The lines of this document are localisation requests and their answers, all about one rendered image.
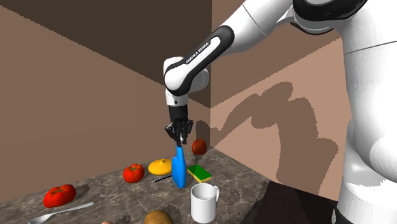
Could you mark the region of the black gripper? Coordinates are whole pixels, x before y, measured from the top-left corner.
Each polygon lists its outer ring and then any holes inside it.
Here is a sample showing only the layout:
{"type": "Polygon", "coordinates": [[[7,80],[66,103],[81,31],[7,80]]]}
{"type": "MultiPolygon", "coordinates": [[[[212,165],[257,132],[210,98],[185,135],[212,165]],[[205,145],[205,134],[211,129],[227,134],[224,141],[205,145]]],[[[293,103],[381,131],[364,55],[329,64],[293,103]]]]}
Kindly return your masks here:
{"type": "Polygon", "coordinates": [[[171,139],[180,146],[180,132],[174,125],[181,124],[181,142],[187,144],[187,137],[192,131],[193,120],[188,119],[188,106],[169,106],[170,124],[165,126],[165,131],[171,139]]]}

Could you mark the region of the red apple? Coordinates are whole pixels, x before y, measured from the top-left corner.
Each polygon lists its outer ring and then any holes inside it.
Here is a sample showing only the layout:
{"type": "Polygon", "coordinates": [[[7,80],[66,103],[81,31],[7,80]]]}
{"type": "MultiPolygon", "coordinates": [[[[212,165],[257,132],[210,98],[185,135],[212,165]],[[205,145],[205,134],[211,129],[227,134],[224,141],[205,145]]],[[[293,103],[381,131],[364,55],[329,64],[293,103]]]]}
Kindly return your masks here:
{"type": "Polygon", "coordinates": [[[203,139],[196,139],[192,143],[192,152],[195,155],[203,155],[207,152],[207,144],[203,139]]]}

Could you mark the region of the green and yellow sponge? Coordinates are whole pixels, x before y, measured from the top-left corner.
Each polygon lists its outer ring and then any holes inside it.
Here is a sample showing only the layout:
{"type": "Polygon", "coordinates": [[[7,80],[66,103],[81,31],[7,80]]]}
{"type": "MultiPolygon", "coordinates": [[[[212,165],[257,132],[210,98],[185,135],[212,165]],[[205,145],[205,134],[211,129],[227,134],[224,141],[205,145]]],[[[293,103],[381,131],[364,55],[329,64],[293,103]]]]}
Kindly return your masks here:
{"type": "Polygon", "coordinates": [[[204,168],[200,165],[193,165],[187,168],[189,174],[192,175],[194,179],[196,179],[199,183],[205,183],[212,179],[212,175],[209,174],[204,168]]]}

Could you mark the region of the small red tomato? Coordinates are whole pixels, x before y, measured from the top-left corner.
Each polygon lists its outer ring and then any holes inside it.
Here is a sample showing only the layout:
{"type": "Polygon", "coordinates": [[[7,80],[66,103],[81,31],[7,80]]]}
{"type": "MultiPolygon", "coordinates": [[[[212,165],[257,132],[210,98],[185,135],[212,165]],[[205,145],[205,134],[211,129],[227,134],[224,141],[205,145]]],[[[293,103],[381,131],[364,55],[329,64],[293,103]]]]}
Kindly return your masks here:
{"type": "Polygon", "coordinates": [[[123,178],[127,183],[137,183],[144,177],[144,167],[141,164],[132,164],[123,171],[123,178]]]}

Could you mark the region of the white mug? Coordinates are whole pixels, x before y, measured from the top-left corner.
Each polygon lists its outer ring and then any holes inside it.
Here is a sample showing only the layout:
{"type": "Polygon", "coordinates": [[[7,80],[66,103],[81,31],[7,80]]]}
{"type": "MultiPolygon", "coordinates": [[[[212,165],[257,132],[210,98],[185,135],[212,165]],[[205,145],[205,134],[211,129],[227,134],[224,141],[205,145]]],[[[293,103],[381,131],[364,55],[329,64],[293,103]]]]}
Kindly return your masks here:
{"type": "Polygon", "coordinates": [[[194,221],[208,224],[216,217],[220,188],[209,183],[198,183],[190,190],[190,212],[194,221]]]}

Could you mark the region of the brown potato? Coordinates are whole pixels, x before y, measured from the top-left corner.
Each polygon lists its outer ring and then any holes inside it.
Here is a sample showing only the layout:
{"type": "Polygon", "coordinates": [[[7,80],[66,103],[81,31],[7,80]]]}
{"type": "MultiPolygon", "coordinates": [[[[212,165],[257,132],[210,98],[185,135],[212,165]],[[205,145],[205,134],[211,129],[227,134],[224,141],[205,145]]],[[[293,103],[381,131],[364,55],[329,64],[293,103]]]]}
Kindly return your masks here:
{"type": "Polygon", "coordinates": [[[174,224],[174,222],[168,213],[162,210],[153,210],[146,215],[144,224],[174,224]]]}

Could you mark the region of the large red tomato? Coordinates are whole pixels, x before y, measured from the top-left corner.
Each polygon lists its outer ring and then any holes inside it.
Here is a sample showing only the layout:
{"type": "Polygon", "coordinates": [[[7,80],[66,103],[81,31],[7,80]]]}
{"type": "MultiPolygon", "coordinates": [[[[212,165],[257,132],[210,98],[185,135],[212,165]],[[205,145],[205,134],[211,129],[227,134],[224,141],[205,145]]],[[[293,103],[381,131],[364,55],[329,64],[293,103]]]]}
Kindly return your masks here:
{"type": "Polygon", "coordinates": [[[76,189],[73,185],[56,186],[50,189],[43,199],[46,208],[63,206],[74,200],[76,189]]]}

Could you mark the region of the silver spoon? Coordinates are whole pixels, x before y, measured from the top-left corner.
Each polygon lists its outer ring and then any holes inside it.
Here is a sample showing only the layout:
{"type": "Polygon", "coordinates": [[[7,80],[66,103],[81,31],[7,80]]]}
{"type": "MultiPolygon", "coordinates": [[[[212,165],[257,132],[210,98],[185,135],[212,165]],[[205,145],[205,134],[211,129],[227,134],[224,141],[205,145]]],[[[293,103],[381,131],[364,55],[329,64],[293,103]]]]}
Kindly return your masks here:
{"type": "Polygon", "coordinates": [[[82,204],[80,206],[72,207],[72,208],[69,208],[69,209],[65,209],[65,210],[62,210],[62,211],[57,211],[57,212],[54,212],[54,213],[44,214],[44,215],[39,216],[37,218],[31,219],[30,221],[27,222],[27,224],[42,224],[42,223],[46,222],[47,220],[49,220],[52,216],[55,216],[56,214],[66,213],[66,212],[69,212],[69,211],[75,211],[75,210],[83,209],[83,208],[86,208],[86,207],[90,207],[90,206],[92,206],[94,204],[95,204],[95,202],[89,202],[89,203],[82,204]]]}

